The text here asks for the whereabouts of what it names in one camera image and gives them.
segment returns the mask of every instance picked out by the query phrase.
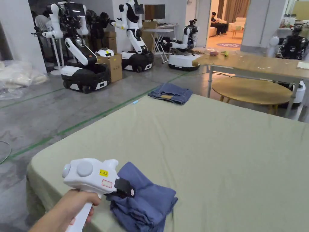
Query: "wheel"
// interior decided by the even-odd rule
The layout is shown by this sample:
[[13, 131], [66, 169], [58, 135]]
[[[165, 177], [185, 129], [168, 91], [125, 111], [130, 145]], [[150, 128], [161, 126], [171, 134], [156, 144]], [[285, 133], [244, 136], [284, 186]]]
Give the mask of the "wheel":
[[83, 90], [83, 92], [84, 92], [85, 94], [89, 94], [89, 93], [92, 92], [91, 86], [88, 86], [88, 85], [84, 85], [83, 88], [82, 88], [82, 90]]
[[70, 85], [68, 82], [66, 82], [65, 80], [63, 81], [63, 87], [64, 88], [70, 88]]
[[136, 72], [141, 72], [141, 71], [143, 71], [143, 69], [141, 68], [141, 66], [137, 66], [136, 69], [135, 69], [135, 71], [136, 71]]

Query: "curtain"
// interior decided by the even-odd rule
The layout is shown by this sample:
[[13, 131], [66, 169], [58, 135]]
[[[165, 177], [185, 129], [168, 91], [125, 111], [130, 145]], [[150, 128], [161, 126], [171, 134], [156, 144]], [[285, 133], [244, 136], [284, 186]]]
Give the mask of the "curtain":
[[235, 22], [237, 17], [247, 16], [250, 0], [227, 0], [225, 20], [227, 23]]
[[222, 19], [223, 16], [223, 7], [224, 7], [224, 0], [219, 0], [219, 7], [218, 7], [218, 14], [217, 18]]

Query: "white sofa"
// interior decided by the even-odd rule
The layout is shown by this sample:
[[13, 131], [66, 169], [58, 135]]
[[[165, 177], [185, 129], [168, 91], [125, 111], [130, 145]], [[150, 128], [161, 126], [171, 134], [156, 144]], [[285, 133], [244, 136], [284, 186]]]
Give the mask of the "white sofa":
[[232, 30], [235, 30], [238, 26], [241, 26], [242, 30], [244, 30], [245, 24], [246, 24], [246, 19], [247, 18], [236, 18], [236, 21], [234, 23], [229, 24], [228, 31], [231, 32]]
[[[226, 21], [220, 19], [219, 20], [219, 23], [222, 23], [222, 24], [225, 24], [227, 23]], [[209, 37], [212, 37], [212, 36], [215, 36], [217, 34], [217, 29], [216, 28], [213, 28], [213, 27], [210, 27], [209, 28]]]

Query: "green floor tape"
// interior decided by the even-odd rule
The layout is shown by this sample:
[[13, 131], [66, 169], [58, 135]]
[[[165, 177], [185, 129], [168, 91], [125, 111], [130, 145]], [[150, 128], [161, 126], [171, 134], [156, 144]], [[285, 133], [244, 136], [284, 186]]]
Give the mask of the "green floor tape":
[[54, 92], [57, 92], [57, 91], [60, 91], [60, 90], [63, 90], [63, 89], [65, 89], [65, 88], [56, 89], [56, 90], [54, 90], [52, 92], [44, 93], [42, 95], [35, 96], [35, 97], [32, 97], [32, 98], [28, 98], [28, 99], [25, 99], [25, 100], [22, 100], [22, 101], [17, 101], [17, 102], [14, 102], [14, 103], [2, 106], [2, 107], [0, 107], [0, 109], [6, 108], [6, 107], [9, 107], [9, 106], [12, 106], [12, 105], [17, 105], [17, 104], [23, 103], [25, 101], [29, 101], [29, 100], [32, 100], [32, 99], [35, 99], [35, 98], [38, 98], [38, 97], [42, 97], [42, 96], [45, 96], [47, 94], [54, 93]]
[[[180, 78], [180, 77], [182, 77], [182, 76], [185, 76], [185, 75], [187, 75], [188, 73], [189, 73], [189, 72], [186, 72], [186, 73], [184, 73], [184, 74], [181, 74], [181, 75], [179, 75], [179, 76], [177, 76], [177, 77], [171, 79], [171, 80], [168, 81], [167, 83], [170, 83], [170, 82], [172, 82], [172, 81], [174, 81], [174, 80], [176, 80], [176, 79], [178, 79], [178, 78]], [[149, 93], [150, 91], [156, 89], [157, 87], [152, 88], [152, 89], [150, 89], [150, 90], [148, 90], [148, 91], [146, 91], [146, 92], [144, 92], [144, 93], [142, 93], [142, 94], [140, 94], [140, 95], [138, 95], [138, 96], [136, 96], [136, 97], [133, 97], [133, 98], [131, 98], [131, 99], [129, 99], [129, 100], [127, 100], [127, 101], [125, 101], [125, 102], [123, 102], [123, 103], [121, 103], [121, 104], [115, 106], [115, 107], [112, 107], [112, 108], [110, 108], [110, 109], [108, 109], [108, 110], [106, 110], [106, 111], [104, 111], [104, 112], [102, 112], [102, 113], [100, 113], [100, 114], [97, 114], [96, 116], [93, 116], [93, 117], [91, 117], [91, 118], [89, 118], [89, 119], [87, 119], [87, 120], [85, 120], [85, 121], [82, 121], [82, 122], [80, 122], [80, 123], [78, 123], [78, 124], [76, 124], [76, 125], [74, 125], [74, 126], [72, 126], [72, 127], [70, 127], [70, 128], [67, 128], [67, 129], [65, 129], [65, 130], [63, 130], [63, 131], [57, 133], [57, 134], [54, 135], [54, 136], [45, 138], [45, 139], [39, 141], [38, 143], [35, 143], [35, 144], [33, 144], [33, 145], [27, 147], [26, 149], [23, 149], [23, 150], [21, 150], [21, 151], [15, 153], [15, 154], [13, 154], [13, 155], [11, 155], [5, 162], [9, 161], [10, 159], [16, 158], [17, 156], [20, 156], [20, 155], [22, 155], [22, 154], [24, 154], [24, 153], [26, 153], [26, 152], [28, 152], [28, 151], [33, 150], [34, 148], [37, 148], [37, 147], [39, 147], [39, 146], [41, 146], [41, 145], [43, 145], [43, 144], [49, 142], [49, 141], [52, 140], [55, 136], [62, 136], [62, 135], [65, 135], [67, 132], [69, 132], [69, 131], [71, 131], [71, 130], [73, 130], [73, 129], [75, 129], [75, 128], [78, 128], [78, 127], [82, 126], [83, 124], [88, 123], [88, 122], [90, 122], [90, 121], [92, 121], [92, 120], [94, 120], [94, 119], [96, 119], [96, 118], [105, 117], [105, 116], [107, 116], [110, 112], [112, 112], [112, 111], [114, 111], [114, 110], [116, 110], [116, 109], [118, 109], [118, 108], [121, 108], [121, 107], [125, 106], [126, 104], [128, 104], [128, 103], [130, 103], [130, 102], [133, 102], [133, 101], [136, 100], [136, 99], [139, 99], [140, 97], [146, 95], [147, 93]]]

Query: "blue towel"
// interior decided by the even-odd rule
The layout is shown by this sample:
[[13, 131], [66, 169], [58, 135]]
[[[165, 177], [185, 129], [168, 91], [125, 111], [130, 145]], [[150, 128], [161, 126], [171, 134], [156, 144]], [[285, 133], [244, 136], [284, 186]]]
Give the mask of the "blue towel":
[[192, 90], [180, 88], [177, 85], [164, 83], [163, 85], [151, 91], [148, 96], [155, 99], [170, 101], [172, 103], [183, 105], [192, 95]]
[[110, 210], [129, 232], [163, 232], [166, 216], [173, 210], [178, 198], [173, 189], [152, 183], [131, 162], [126, 163], [118, 176], [135, 187], [135, 197], [124, 199], [108, 195]]

